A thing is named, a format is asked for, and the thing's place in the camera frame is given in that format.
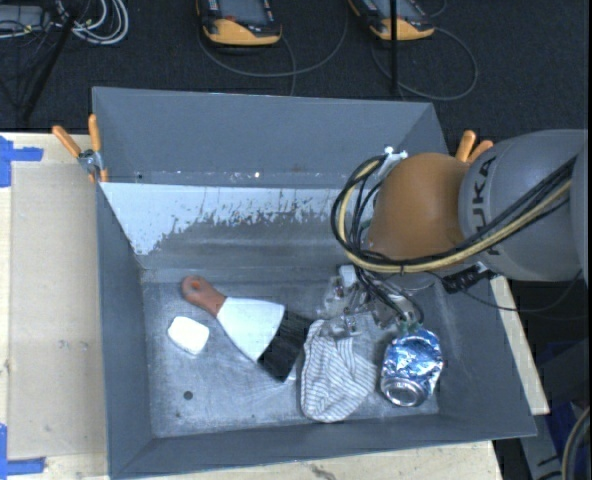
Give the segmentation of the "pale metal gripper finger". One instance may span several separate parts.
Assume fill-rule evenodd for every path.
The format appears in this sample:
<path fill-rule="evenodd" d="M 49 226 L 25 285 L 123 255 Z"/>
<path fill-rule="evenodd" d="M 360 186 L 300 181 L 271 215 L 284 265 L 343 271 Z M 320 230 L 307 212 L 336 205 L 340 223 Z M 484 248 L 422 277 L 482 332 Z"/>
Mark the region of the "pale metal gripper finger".
<path fill-rule="evenodd" d="M 329 338 L 352 338 L 363 333 L 363 326 L 357 316 L 341 315 L 326 320 L 321 327 L 321 335 Z"/>
<path fill-rule="evenodd" d="M 322 298 L 322 306 L 317 310 L 321 319 L 332 319 L 349 310 L 358 290 L 358 279 L 352 265 L 341 265 L 337 273 L 329 279 Z"/>

